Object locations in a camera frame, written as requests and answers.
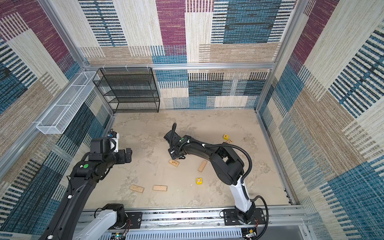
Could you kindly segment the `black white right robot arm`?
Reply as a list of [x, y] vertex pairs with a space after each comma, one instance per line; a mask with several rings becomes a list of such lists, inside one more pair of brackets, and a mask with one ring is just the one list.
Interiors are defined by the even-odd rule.
[[244, 149], [228, 143], [207, 144], [188, 135], [181, 137], [174, 130], [164, 139], [170, 146], [168, 152], [172, 160], [194, 155], [209, 161], [218, 178], [230, 186], [238, 211], [237, 219], [242, 224], [253, 220], [256, 207], [245, 185], [245, 178], [252, 170], [252, 159]]

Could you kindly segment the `yellow target cube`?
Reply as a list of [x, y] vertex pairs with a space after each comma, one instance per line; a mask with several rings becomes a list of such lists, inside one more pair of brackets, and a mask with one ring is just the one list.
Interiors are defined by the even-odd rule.
[[196, 178], [196, 184], [197, 185], [202, 185], [203, 184], [202, 178]]

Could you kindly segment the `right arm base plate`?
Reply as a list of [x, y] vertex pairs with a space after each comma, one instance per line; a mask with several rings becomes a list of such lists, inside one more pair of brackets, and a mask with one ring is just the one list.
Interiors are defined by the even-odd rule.
[[264, 225], [266, 223], [266, 214], [261, 208], [250, 209], [246, 213], [236, 208], [224, 209], [221, 211], [220, 216], [224, 219], [226, 226]]

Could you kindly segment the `aluminium mounting rail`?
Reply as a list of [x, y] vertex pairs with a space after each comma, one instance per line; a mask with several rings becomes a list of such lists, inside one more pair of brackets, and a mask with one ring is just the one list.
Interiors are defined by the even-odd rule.
[[264, 225], [226, 226], [220, 213], [234, 207], [133, 208], [143, 212], [140, 229], [109, 228], [87, 240], [315, 240], [317, 237], [300, 205], [257, 206], [266, 214]]

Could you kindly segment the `printed wood block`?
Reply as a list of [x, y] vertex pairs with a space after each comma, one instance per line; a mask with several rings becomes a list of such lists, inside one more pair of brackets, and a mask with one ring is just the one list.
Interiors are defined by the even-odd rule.
[[130, 186], [130, 190], [134, 191], [134, 192], [137, 192], [137, 193], [143, 193], [145, 188], [137, 186], [137, 185], [131, 185]]
[[169, 160], [169, 164], [171, 164], [172, 166], [174, 167], [178, 167], [180, 162], [176, 161], [176, 160]]

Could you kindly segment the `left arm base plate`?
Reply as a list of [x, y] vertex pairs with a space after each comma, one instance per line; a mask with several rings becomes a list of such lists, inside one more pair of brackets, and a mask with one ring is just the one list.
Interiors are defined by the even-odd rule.
[[127, 221], [124, 230], [140, 229], [142, 224], [143, 212], [126, 212]]

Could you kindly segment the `plain wood block front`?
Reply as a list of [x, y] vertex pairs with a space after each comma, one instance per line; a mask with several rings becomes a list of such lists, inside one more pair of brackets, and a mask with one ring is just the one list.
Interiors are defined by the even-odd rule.
[[154, 185], [153, 186], [153, 191], [166, 192], [167, 190], [168, 190], [167, 186], [162, 186], [162, 185]]

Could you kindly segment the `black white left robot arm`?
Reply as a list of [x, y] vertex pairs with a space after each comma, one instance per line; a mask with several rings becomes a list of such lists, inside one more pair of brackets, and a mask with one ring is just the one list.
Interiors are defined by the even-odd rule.
[[65, 196], [41, 240], [71, 240], [96, 185], [105, 179], [113, 166], [132, 161], [132, 150], [120, 150], [119, 138], [119, 133], [111, 130], [106, 137], [91, 140], [90, 151], [74, 166]]

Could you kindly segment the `plain wood block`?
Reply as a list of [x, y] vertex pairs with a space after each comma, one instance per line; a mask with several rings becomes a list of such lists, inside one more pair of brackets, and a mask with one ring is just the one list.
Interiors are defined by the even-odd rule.
[[203, 172], [203, 170], [205, 169], [207, 163], [208, 163], [208, 161], [206, 161], [206, 160], [203, 160], [203, 161], [202, 161], [202, 163], [200, 164], [200, 166], [199, 166], [199, 168], [198, 168], [198, 171], [199, 171], [200, 173]]
[[162, 186], [162, 185], [154, 185], [153, 186], [153, 191], [166, 192], [167, 190], [168, 190], [167, 186]]

